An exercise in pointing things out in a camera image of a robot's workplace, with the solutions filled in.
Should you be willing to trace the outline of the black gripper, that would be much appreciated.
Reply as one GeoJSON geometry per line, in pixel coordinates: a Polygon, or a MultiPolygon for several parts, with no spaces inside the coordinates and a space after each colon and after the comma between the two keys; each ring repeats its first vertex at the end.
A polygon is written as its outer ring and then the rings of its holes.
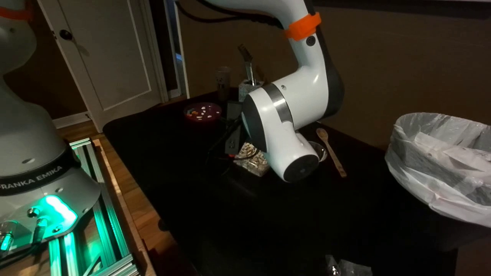
{"type": "Polygon", "coordinates": [[[236,156],[241,149],[241,105],[236,102],[227,103],[227,119],[225,119],[225,146],[224,152],[227,156],[236,156]]]}

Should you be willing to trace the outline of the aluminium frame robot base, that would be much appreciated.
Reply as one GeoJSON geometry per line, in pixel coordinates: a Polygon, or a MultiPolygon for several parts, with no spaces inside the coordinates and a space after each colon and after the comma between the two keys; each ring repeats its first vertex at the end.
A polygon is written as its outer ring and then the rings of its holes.
{"type": "Polygon", "coordinates": [[[1,200],[0,276],[156,276],[101,143],[71,148],[80,180],[1,200]]]}

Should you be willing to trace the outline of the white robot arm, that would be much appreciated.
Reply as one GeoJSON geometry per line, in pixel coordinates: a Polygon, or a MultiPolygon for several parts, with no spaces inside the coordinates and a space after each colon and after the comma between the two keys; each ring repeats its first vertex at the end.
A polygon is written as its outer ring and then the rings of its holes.
{"type": "MultiPolygon", "coordinates": [[[[224,10],[259,11],[284,30],[298,70],[253,90],[241,119],[253,145],[285,183],[310,175],[316,159],[299,129],[339,111],[342,85],[321,37],[321,16],[307,0],[204,0],[224,10]]],[[[43,243],[71,232],[100,191],[47,113],[0,90],[1,234],[43,243]]]]}

